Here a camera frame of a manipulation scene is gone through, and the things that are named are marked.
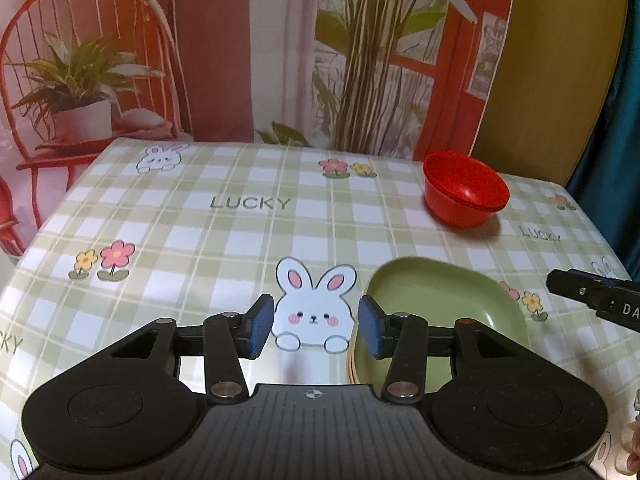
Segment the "right hand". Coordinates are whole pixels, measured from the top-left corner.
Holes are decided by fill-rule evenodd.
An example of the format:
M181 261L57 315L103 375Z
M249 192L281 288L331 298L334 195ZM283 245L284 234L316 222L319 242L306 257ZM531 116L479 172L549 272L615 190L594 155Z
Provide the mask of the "right hand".
M616 451L614 468L619 474L638 474L640 462L639 416L626 425L620 433L620 448Z

